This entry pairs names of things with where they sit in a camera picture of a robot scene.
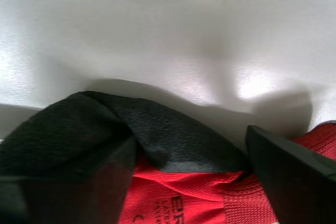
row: black plastic piece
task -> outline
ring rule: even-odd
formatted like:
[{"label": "black plastic piece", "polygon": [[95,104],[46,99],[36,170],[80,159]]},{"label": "black plastic piece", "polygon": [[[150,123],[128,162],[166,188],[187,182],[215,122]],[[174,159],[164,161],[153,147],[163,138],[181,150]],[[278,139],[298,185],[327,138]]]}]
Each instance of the black plastic piece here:
[{"label": "black plastic piece", "polygon": [[281,224],[336,223],[336,162],[257,126],[246,144]]}]

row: dark fabric fold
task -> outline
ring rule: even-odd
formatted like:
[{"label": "dark fabric fold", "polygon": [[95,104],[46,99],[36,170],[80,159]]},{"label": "dark fabric fold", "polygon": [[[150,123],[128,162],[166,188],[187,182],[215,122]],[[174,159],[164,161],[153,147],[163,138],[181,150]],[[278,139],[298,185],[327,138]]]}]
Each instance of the dark fabric fold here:
[{"label": "dark fabric fold", "polygon": [[156,102],[79,92],[23,123],[0,145],[0,175],[45,173],[105,141],[134,136],[163,172],[249,169],[232,143],[192,118]]}]

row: red fabric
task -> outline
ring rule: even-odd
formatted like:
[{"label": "red fabric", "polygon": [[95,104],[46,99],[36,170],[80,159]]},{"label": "red fabric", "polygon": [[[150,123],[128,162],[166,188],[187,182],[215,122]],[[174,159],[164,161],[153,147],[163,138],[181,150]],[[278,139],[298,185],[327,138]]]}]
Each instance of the red fabric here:
[{"label": "red fabric", "polygon": [[[294,140],[336,159],[336,124]],[[119,224],[271,224],[277,221],[255,175],[163,173],[139,160]]]}]

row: white wall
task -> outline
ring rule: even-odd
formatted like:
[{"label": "white wall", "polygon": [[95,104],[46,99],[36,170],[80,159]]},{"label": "white wall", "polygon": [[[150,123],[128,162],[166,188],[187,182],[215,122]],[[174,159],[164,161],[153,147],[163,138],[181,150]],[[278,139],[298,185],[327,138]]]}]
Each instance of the white wall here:
[{"label": "white wall", "polygon": [[187,113],[243,147],[335,119],[335,0],[0,0],[0,138],[91,89]]}]

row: white surface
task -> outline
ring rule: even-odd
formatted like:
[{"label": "white surface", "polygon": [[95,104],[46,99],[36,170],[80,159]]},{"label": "white surface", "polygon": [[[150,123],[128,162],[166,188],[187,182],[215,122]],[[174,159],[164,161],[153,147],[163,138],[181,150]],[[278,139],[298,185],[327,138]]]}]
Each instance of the white surface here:
[{"label": "white surface", "polygon": [[0,137],[35,113],[17,106],[40,109],[85,89],[169,105],[239,147],[247,124],[294,136],[336,118],[335,0],[0,0],[0,8]]}]

